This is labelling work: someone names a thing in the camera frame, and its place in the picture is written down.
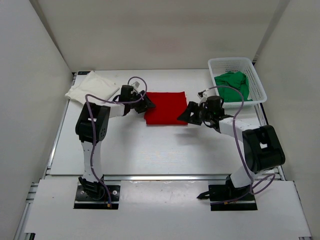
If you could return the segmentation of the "red t shirt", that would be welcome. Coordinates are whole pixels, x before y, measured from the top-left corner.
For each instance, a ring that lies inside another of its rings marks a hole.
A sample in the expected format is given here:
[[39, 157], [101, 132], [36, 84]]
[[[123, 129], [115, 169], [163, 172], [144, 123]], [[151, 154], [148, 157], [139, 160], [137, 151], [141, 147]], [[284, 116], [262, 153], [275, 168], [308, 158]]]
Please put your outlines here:
[[187, 122], [178, 117], [187, 108], [185, 92], [147, 92], [146, 95], [155, 104], [144, 114], [148, 126], [184, 126]]

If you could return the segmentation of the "green item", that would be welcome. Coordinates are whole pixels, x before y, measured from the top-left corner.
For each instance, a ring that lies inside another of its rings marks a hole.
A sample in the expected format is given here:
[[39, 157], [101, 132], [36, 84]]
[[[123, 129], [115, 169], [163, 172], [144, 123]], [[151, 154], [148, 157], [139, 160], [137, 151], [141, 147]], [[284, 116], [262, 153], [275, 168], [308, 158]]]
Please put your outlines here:
[[242, 101], [242, 97], [239, 95], [237, 91], [239, 91], [242, 94], [245, 102], [252, 101], [251, 99], [249, 99], [249, 80], [244, 73], [240, 71], [229, 71], [227, 73], [216, 76], [214, 80], [217, 86], [229, 87], [219, 87], [217, 89], [219, 95], [224, 99], [226, 103]]

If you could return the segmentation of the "white t shirt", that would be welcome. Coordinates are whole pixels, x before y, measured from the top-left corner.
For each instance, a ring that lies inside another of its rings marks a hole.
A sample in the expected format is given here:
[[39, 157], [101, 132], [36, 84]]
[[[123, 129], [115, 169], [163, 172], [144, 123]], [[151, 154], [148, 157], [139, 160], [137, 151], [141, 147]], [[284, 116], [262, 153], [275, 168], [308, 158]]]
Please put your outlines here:
[[65, 94], [65, 97], [84, 105], [87, 94], [94, 95], [99, 99], [109, 100], [119, 89], [120, 88], [111, 80], [91, 71], [82, 82], [75, 83]]

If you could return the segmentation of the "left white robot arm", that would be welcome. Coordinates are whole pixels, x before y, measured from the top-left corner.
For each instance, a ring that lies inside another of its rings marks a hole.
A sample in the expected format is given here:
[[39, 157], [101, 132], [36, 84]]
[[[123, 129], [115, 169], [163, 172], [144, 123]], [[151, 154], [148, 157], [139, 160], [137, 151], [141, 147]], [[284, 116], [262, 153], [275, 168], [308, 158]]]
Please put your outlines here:
[[138, 92], [133, 85], [123, 85], [112, 101], [93, 94], [85, 96], [85, 103], [75, 126], [75, 133], [83, 149], [84, 173], [78, 178], [83, 191], [95, 201], [112, 203], [111, 192], [104, 182], [101, 164], [101, 145], [107, 135], [110, 118], [124, 117], [131, 110], [145, 113], [156, 105], [145, 90]]

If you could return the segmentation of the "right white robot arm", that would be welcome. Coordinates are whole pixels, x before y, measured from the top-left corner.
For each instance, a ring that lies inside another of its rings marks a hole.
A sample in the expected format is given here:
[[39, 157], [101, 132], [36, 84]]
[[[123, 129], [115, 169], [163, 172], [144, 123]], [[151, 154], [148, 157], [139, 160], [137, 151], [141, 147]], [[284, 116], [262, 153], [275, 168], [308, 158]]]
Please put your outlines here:
[[189, 102], [177, 118], [193, 125], [205, 125], [235, 139], [241, 167], [227, 176], [225, 183], [198, 195], [198, 199], [230, 203], [247, 195], [255, 195], [255, 180], [263, 173], [285, 163], [285, 154], [271, 125], [255, 126], [228, 115], [219, 96], [203, 96], [200, 103]]

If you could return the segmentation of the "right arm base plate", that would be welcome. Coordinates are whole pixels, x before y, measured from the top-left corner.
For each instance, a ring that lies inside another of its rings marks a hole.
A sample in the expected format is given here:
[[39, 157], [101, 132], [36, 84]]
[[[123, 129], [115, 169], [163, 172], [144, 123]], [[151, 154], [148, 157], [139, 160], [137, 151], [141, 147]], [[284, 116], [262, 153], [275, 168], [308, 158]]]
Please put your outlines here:
[[257, 211], [255, 196], [249, 187], [238, 190], [222, 184], [210, 184], [208, 190], [197, 196], [198, 200], [209, 200], [212, 212]]

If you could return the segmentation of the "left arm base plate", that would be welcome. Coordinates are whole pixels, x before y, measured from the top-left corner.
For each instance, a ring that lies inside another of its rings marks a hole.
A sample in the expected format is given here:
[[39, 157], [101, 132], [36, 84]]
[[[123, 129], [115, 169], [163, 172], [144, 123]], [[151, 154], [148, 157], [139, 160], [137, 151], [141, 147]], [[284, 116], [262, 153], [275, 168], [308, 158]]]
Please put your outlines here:
[[107, 185], [110, 192], [111, 204], [109, 204], [109, 196], [102, 188], [102, 193], [99, 196], [91, 197], [85, 191], [83, 186], [79, 183], [76, 189], [74, 198], [74, 209], [80, 210], [118, 210], [121, 194], [120, 185]]

